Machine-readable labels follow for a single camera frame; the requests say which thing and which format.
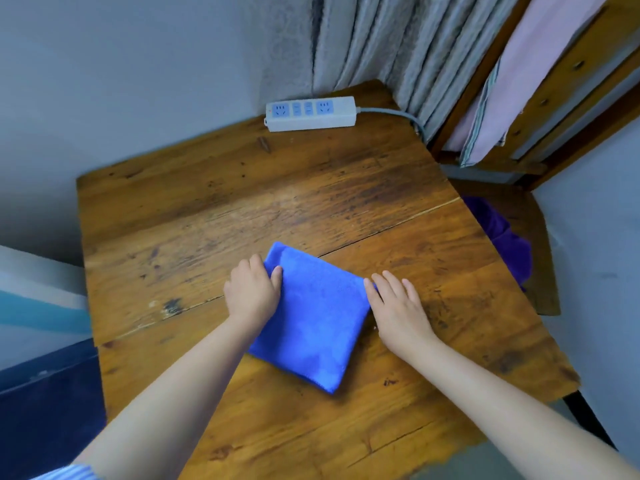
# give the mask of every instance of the white cable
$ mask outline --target white cable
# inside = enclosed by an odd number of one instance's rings
[[[383,112],[385,114],[393,114],[394,116],[402,116],[403,118],[412,120],[413,124],[418,127],[418,131],[420,131],[422,142],[424,144],[427,144],[427,133],[424,130],[424,126],[422,126],[422,123],[418,118],[408,112],[396,111],[395,109],[386,109],[384,107],[358,107],[356,108],[356,110],[357,112]]]

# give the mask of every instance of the hand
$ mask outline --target hand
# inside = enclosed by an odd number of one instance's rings
[[[243,259],[225,283],[229,319],[257,335],[276,311],[281,286],[282,266],[276,266],[269,279],[260,255]]]
[[[388,271],[383,271],[382,276],[373,274],[372,279],[378,290],[368,278],[364,280],[364,288],[380,339],[391,352],[411,364],[412,357],[421,347],[438,340],[420,304],[418,292],[409,280],[401,283]]]

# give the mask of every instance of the wooden table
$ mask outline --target wooden table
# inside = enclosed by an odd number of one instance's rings
[[[379,82],[342,91],[395,107]],[[542,401],[578,377],[402,118],[269,133],[262,117],[77,182],[108,417],[227,316],[229,270],[273,241],[414,282],[453,348]],[[245,356],[182,478],[396,478],[482,441],[371,318],[338,392]]]

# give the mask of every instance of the electrical socket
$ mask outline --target electrical socket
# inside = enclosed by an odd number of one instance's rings
[[[264,124],[269,131],[354,126],[356,103],[352,96],[277,101],[267,104]]]

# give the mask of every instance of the blue and white striped sleeve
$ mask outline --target blue and white striped sleeve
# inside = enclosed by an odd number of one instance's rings
[[[69,465],[52,472],[45,473],[33,480],[100,480],[87,465]]]

